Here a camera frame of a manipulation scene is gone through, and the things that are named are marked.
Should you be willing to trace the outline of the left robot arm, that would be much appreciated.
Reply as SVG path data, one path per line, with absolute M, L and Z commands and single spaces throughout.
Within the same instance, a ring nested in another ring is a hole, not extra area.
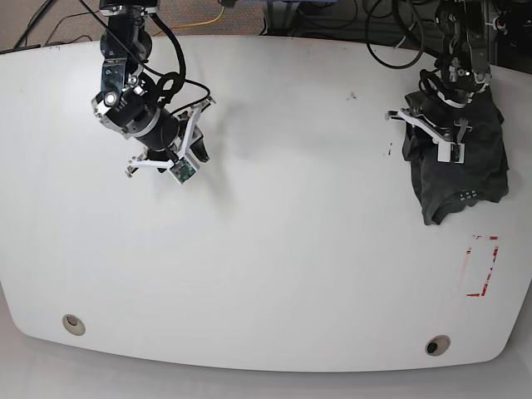
M 392 70 L 413 67 L 428 54 L 435 58 L 434 69 L 420 71 L 419 90 L 406 96 L 408 113 L 426 122 L 436 131 L 449 135 L 456 117 L 472 102 L 476 94 L 488 89 L 491 80 L 490 63 L 485 38 L 485 16 L 482 1 L 440 1 L 434 23 L 442 35 L 441 50 L 427 45 L 422 17 L 413 1 L 409 1 L 412 20 L 419 28 L 415 34 L 406 26 L 399 11 L 399 2 L 392 1 L 392 16 L 405 39 L 417 47 L 415 58 L 402 65 L 383 61 L 372 49 L 370 21 L 380 5 L 376 2 L 367 14 L 364 37 L 367 50 L 380 65 Z

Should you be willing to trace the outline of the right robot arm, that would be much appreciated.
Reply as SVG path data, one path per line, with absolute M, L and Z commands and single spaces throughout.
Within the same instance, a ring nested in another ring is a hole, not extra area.
M 100 50 L 104 57 L 101 69 L 101 89 L 92 101 L 93 112 L 106 128 L 125 139 L 134 138 L 146 148 L 148 160 L 178 160 L 178 147 L 185 140 L 185 128 L 192 129 L 190 149 L 202 163 L 209 161 L 203 134 L 192 120 L 193 111 L 201 112 L 212 102 L 205 95 L 175 111 L 167 106 L 184 85 L 186 63 L 182 47 L 175 34 L 157 13 L 157 1 L 101 1 L 94 18 L 104 17 L 104 32 Z M 146 19 L 170 39 L 177 57 L 178 68 L 166 73 L 147 66 L 152 51 L 152 39 L 145 30 Z

